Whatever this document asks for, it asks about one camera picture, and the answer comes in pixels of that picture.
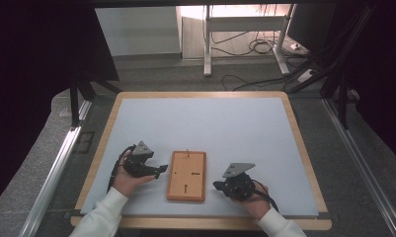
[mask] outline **human hand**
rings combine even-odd
[[[115,174],[115,180],[112,184],[112,187],[114,187],[127,198],[129,198],[129,196],[135,191],[138,186],[155,179],[154,176],[144,176],[141,178],[131,177],[130,174],[123,168],[123,163],[125,162],[129,154],[130,150],[127,150],[124,154],[121,155],[119,159],[117,173]]]
[[[257,182],[255,182],[255,185],[256,190],[262,193],[266,194],[269,191],[268,187],[262,187],[262,185],[258,184]],[[265,216],[265,214],[271,209],[271,205],[264,198],[254,194],[252,194],[250,198],[243,201],[236,199],[231,200],[244,206],[250,215],[258,220],[262,219],[262,217]]]

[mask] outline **wooden frame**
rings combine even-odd
[[[310,183],[313,196],[317,203],[320,215],[312,219],[293,219],[305,230],[328,230],[332,226],[328,215],[328,209],[321,194],[314,170],[305,148],[302,136],[296,123],[287,94],[284,92],[122,92],[118,94],[112,108],[95,157],[81,190],[80,197],[75,205],[79,210],[83,206],[88,192],[96,177],[97,170],[107,146],[112,128],[118,115],[119,107],[123,99],[134,98],[281,98],[287,118],[295,138],[299,154],[305,172]],[[82,216],[72,216],[71,224],[77,225]],[[257,220],[250,217],[129,217],[123,216],[119,224],[121,228],[144,228],[144,229],[206,229],[206,230],[260,230]]]

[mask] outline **aluminum rail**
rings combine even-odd
[[[379,211],[381,212],[385,222],[387,223],[392,235],[396,237],[396,210],[391,203],[391,200],[386,195],[385,191],[381,188],[366,160],[357,147],[355,140],[348,129],[345,129],[339,122],[336,116],[337,110],[333,104],[332,99],[323,99],[323,103],[327,112],[332,119],[335,127],[337,128],[340,136],[343,138],[352,158],[354,159],[357,170],[359,171],[363,181],[365,182],[369,192],[375,201]]]
[[[62,172],[65,169],[65,165],[68,161],[68,158],[71,154],[71,150],[74,147],[75,141],[78,138],[78,135],[81,130],[81,125],[91,107],[91,103],[84,101],[80,107],[79,115],[80,115],[80,124],[77,127],[71,128],[66,135],[64,142],[58,152],[58,155],[55,158],[55,161],[50,168],[49,174],[46,177],[46,180],[43,183],[42,188],[40,189],[40,193],[35,200],[34,206],[31,209],[31,212],[26,219],[25,224],[19,234],[20,237],[29,237],[35,236],[38,228],[40,227],[40,222],[43,219],[43,216],[46,212],[47,207],[49,206],[50,200],[53,197],[53,193],[55,192],[56,186],[59,183],[59,179],[61,177]]]

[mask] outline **wall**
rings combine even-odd
[[[112,56],[181,52],[176,7],[96,9],[96,14]]]

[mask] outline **white shirt sleeve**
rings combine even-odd
[[[115,236],[126,202],[127,197],[111,187],[105,198],[96,203],[97,207],[81,219],[70,236]]]
[[[283,218],[274,208],[271,208],[263,216],[259,221],[259,226],[270,237],[306,237],[302,229],[293,220]]]

